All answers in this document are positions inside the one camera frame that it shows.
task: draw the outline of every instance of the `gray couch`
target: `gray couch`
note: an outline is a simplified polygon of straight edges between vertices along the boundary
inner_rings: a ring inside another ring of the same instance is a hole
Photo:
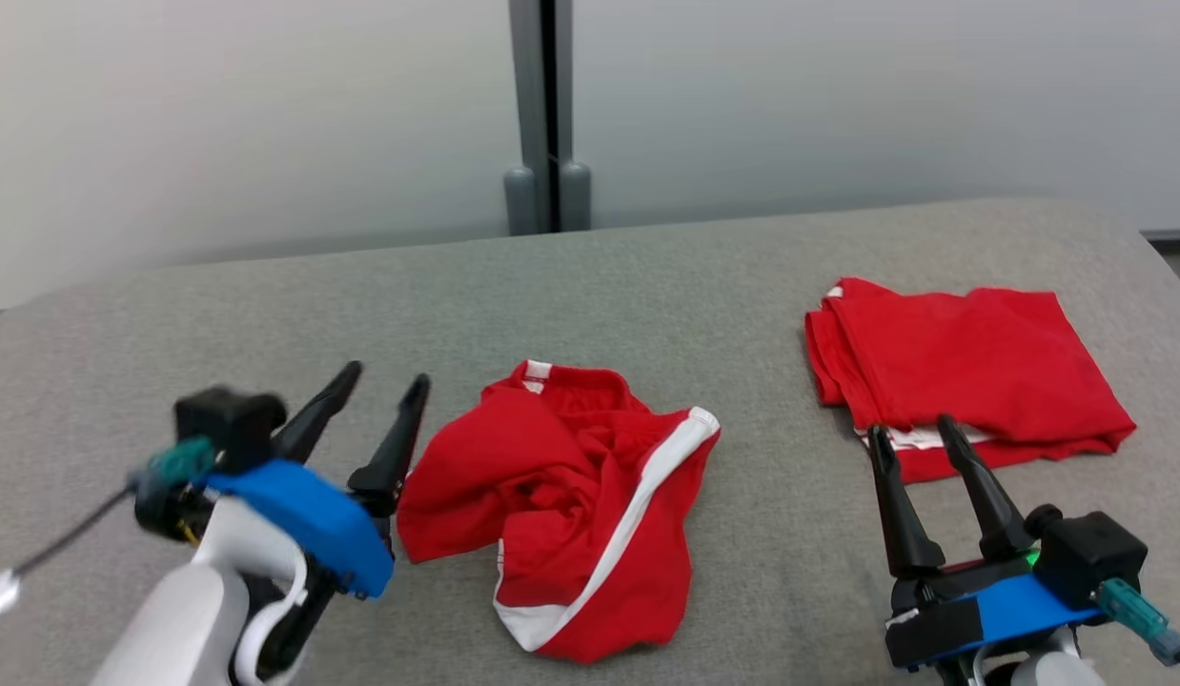
[[[1148,597],[1180,629],[1180,283],[1134,230],[1048,200],[983,200],[153,270],[0,316],[0,569],[171,442],[212,383],[294,404],[367,365],[312,465],[342,483],[419,371],[420,446],[525,358],[608,366],[656,410],[720,419],[687,521],[695,577],[664,648],[582,667],[522,652],[494,616],[494,550],[401,564],[378,603],[336,600],[304,682],[932,684],[887,661],[870,466],[818,407],[802,315],[843,274],[900,292],[1053,289],[1140,425],[1115,457],[999,470],[1029,511],[1103,509],[1150,547]],[[951,561],[977,556],[957,479],[912,486]],[[35,574],[0,621],[0,685],[88,680],[185,547],[131,508]],[[1112,684],[1180,684],[1117,626],[1083,629]]]

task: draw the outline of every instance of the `robotic arm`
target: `robotic arm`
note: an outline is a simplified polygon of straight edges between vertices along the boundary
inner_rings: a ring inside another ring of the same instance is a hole
[[[1148,548],[1101,511],[1064,518],[1043,505],[1023,521],[951,417],[939,417],[982,535],[982,560],[946,566],[900,482],[886,430],[870,427],[870,460],[894,588],[886,649],[897,668],[937,669],[944,686],[1099,686],[1081,660],[1077,627],[1116,620],[1165,665],[1180,664],[1180,634],[1140,596]],[[1025,655],[984,673],[984,660]]]
[[[289,422],[276,396],[210,387],[176,404],[175,447],[129,477],[94,516],[0,576],[0,613],[18,582],[124,496],[142,529],[189,542],[189,564],[151,592],[93,686],[286,686],[334,595],[381,595],[394,569],[389,517],[412,462],[428,377],[399,401],[386,438],[347,491],[303,465],[362,372],[347,364]]]

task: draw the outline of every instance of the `blue tape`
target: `blue tape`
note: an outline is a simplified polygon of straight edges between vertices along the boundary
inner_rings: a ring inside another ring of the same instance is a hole
[[[1064,607],[1035,579],[1034,574],[1022,574],[998,581],[988,589],[962,596],[959,600],[975,599],[979,606],[979,621],[984,638],[964,647],[936,655],[929,660],[939,661],[949,656],[975,651],[975,648],[1017,639],[1020,635],[1035,634],[1038,631],[1056,629],[1057,626],[1081,625],[1103,612],[1097,608],[1070,610]]]
[[[240,496],[341,577],[354,594],[378,599],[394,560],[365,509],[304,465],[270,460],[245,473],[210,473],[203,486]]]

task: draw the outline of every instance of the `red cloth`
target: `red cloth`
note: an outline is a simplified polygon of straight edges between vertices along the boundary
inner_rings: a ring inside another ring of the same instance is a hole
[[[526,651],[668,643],[691,581],[682,521],[717,436],[707,410],[656,416],[612,371],[527,361],[434,436],[399,538],[413,563],[498,543],[493,607]]]
[[[847,405],[859,432],[946,412],[990,437],[975,451],[991,468],[1114,452],[1136,429],[1054,293],[899,295],[843,279],[806,315],[806,342],[821,403]],[[896,447],[906,483],[957,473],[939,443]]]

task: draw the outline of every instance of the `green cable connector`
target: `green cable connector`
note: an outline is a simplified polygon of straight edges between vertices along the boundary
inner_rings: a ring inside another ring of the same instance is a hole
[[[159,483],[190,483],[212,471],[216,451],[210,439],[203,436],[185,439],[150,457],[146,472],[153,473]]]
[[[1108,614],[1112,620],[1127,626],[1135,635],[1148,643],[1148,649],[1160,664],[1179,664],[1180,660],[1180,633],[1169,629],[1171,620],[1158,612],[1148,600],[1145,600],[1138,590],[1122,579],[1108,579],[1100,583],[1099,589],[1092,594],[1092,599],[1099,608]]]

